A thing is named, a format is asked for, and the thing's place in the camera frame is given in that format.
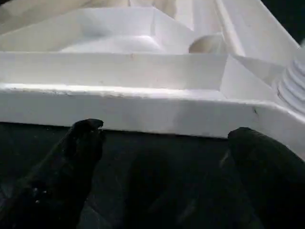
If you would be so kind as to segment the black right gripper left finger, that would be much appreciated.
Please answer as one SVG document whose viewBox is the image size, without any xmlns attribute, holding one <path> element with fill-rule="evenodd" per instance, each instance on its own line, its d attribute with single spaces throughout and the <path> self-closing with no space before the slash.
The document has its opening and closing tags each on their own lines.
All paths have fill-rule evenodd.
<svg viewBox="0 0 305 229">
<path fill-rule="evenodd" d="M 13 188 L 0 208 L 2 229 L 75 229 L 103 154 L 103 121 L 74 123 Z"/>
</svg>

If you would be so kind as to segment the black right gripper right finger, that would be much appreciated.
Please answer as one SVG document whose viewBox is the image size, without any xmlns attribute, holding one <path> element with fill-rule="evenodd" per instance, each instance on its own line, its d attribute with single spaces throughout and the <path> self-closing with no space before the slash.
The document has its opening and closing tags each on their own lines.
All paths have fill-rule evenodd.
<svg viewBox="0 0 305 229">
<path fill-rule="evenodd" d="M 305 227 L 305 163 L 287 146 L 248 127 L 228 134 L 241 182 L 266 229 Z"/>
</svg>

